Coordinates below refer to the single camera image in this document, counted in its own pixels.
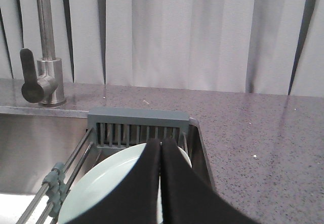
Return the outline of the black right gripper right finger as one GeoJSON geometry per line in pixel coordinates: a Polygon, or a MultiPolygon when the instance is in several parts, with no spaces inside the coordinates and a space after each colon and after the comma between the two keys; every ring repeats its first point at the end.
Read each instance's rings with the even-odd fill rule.
{"type": "Polygon", "coordinates": [[[170,138],[161,144],[161,202],[164,223],[257,223],[208,187],[170,138]]]}

